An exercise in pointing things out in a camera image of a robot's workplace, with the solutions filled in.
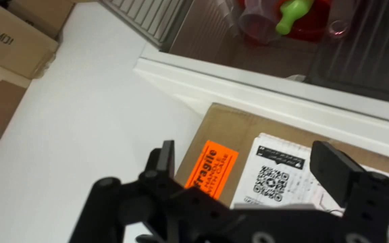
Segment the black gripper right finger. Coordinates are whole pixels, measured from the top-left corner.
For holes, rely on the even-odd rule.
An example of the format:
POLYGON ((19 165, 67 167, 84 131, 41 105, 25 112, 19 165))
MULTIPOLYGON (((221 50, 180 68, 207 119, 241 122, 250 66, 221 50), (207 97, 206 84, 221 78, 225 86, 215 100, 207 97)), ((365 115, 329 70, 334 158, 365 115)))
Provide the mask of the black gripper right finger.
POLYGON ((346 207, 353 185, 361 176, 389 185, 388 176, 368 171, 346 153, 321 140, 312 143, 310 170, 342 208, 346 207))

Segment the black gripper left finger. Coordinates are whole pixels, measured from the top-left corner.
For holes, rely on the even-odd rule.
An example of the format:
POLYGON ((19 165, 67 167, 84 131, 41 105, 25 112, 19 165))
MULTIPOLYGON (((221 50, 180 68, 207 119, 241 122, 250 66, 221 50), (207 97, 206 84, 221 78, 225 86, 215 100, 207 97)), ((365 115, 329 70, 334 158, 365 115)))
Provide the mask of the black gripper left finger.
POLYGON ((145 181, 160 198, 171 198, 176 193, 173 140, 165 140, 161 147, 150 153, 141 180, 145 181))

